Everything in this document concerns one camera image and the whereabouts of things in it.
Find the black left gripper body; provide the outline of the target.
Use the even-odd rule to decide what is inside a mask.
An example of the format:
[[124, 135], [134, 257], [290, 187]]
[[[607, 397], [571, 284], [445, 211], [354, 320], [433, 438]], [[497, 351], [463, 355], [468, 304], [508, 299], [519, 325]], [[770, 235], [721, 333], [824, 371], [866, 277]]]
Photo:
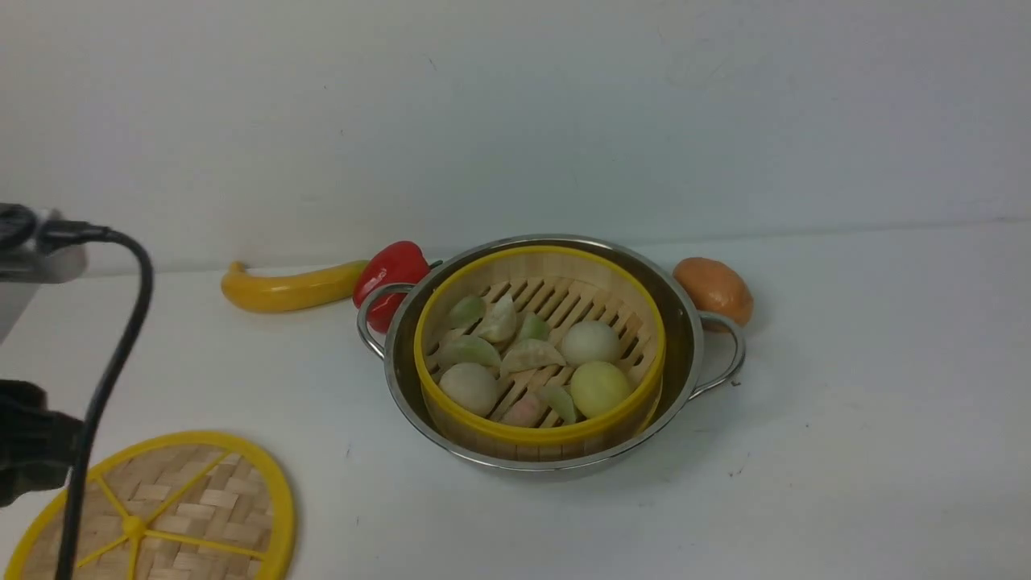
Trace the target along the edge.
[[65, 485], [84, 422], [52, 410], [47, 393], [21, 379], [1, 381], [1, 507], [26, 493]]

